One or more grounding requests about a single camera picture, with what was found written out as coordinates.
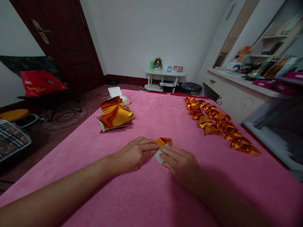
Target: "white desk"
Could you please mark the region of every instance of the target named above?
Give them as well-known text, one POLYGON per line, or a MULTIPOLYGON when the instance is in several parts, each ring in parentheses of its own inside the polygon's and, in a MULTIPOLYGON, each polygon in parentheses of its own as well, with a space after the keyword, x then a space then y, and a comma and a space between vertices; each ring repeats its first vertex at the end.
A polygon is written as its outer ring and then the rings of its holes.
POLYGON ((178 81, 178 77, 180 76, 186 76, 186 73, 181 72, 181 73, 172 73, 172 72, 167 72, 166 70, 150 70, 150 69, 143 69, 143 72, 148 74, 148 84, 146 84, 144 87, 147 90, 152 90, 152 91, 159 91, 159 92, 163 92, 163 88, 162 86, 166 86, 166 87, 173 87, 173 93, 175 92, 175 88, 177 85, 177 81, 178 81), (162 80, 160 83, 160 86, 156 85, 156 84, 152 84, 152 75, 162 75, 162 80), (175 81, 173 83, 163 83, 163 79, 164 76, 174 76, 175 77, 175 81))
MULTIPOLYGON (((208 68, 203 83, 219 95, 217 103, 239 124, 248 119, 255 111, 258 114, 279 100, 290 96, 275 92, 244 80, 240 76, 229 74, 223 70, 208 68)), ((204 88, 205 96, 210 96, 204 88)))

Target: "hand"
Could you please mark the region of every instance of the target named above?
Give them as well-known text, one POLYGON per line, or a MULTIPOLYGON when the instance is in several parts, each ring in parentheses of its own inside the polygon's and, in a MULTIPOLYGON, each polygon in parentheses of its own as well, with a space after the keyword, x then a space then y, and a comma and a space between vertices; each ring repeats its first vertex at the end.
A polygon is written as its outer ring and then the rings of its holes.
POLYGON ((114 174, 136 171, 149 156, 156 153, 158 148, 153 139, 138 137, 109 156, 112 171, 114 174))
POLYGON ((203 182, 208 178, 201 169, 196 157, 185 150, 175 147, 162 147, 160 158, 164 161, 175 180, 193 194, 200 193, 203 182))

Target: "tiled floor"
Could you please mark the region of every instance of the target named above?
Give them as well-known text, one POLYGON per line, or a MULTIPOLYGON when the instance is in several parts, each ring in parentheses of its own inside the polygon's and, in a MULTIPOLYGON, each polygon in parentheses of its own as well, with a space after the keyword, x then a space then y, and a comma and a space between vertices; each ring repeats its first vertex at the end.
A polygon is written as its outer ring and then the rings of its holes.
MULTIPOLYGON (((131 84, 119 84, 118 86, 121 89, 145 90, 142 86, 131 84)), ((52 122, 43 121, 29 128, 28 130, 33 143, 16 157, 0 166, 0 180, 15 182, 22 177, 100 108, 100 103, 110 97, 108 93, 109 87, 114 86, 106 84, 82 95, 79 99, 83 112, 78 113, 67 109, 58 109, 52 122)), ((64 106, 76 107, 74 102, 68 102, 64 106)), ((0 189, 7 189, 10 186, 11 184, 0 182, 0 189)))

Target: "finger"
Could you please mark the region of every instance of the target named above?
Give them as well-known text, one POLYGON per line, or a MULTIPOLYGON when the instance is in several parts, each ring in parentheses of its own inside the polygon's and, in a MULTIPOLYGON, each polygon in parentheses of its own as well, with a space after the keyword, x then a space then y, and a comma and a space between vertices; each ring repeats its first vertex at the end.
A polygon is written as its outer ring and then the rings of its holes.
POLYGON ((156 141, 153 139, 149 139, 149 138, 144 138, 142 140, 138 141, 138 144, 146 144, 146 143, 155 143, 156 141))
POLYGON ((174 169, 167 162, 163 162, 162 165, 170 170, 173 177, 175 177, 177 175, 177 173, 174 171, 174 169))
POLYGON ((166 154, 160 154, 160 158, 166 162, 167 164, 169 164, 169 166, 174 167, 177 164, 177 161, 175 159, 173 159, 172 157, 166 155, 166 154))
POLYGON ((176 153, 178 153, 179 155, 182 155, 183 157, 187 157, 190 153, 185 151, 185 150, 181 150, 179 148, 176 148, 176 147, 167 147, 171 150, 174 150, 176 153))
POLYGON ((143 139, 145 139, 145 137, 138 137, 138 138, 134 139, 133 141, 140 141, 140 140, 143 140, 143 139))
POLYGON ((179 154, 179 152, 177 152, 176 149, 174 149, 173 147, 161 147, 161 151, 167 154, 168 156, 172 157, 176 161, 180 161, 184 157, 183 155, 179 154))
POLYGON ((158 144, 155 143, 147 143, 147 144, 142 144, 140 145, 140 148, 142 149, 142 151, 149 151, 149 150, 155 150, 159 148, 158 144))
POLYGON ((154 155, 157 152, 157 149, 149 150, 149 151, 144 151, 143 156, 144 158, 148 158, 149 156, 154 155))

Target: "pink box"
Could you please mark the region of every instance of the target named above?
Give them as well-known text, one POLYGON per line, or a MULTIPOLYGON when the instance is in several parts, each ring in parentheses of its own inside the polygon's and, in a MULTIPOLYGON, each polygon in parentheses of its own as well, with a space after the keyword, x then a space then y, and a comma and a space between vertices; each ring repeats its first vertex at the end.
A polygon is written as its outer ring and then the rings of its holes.
POLYGON ((299 91, 295 87, 287 83, 283 83, 282 81, 274 81, 272 83, 272 86, 285 95, 295 95, 299 93, 299 91))
POLYGON ((255 80, 252 84, 257 85, 259 87, 264 87, 267 89, 272 88, 273 80, 255 80))
POLYGON ((183 66, 174 66, 175 72, 183 72, 183 66))
POLYGON ((289 72, 284 77, 303 80, 303 73, 289 72))

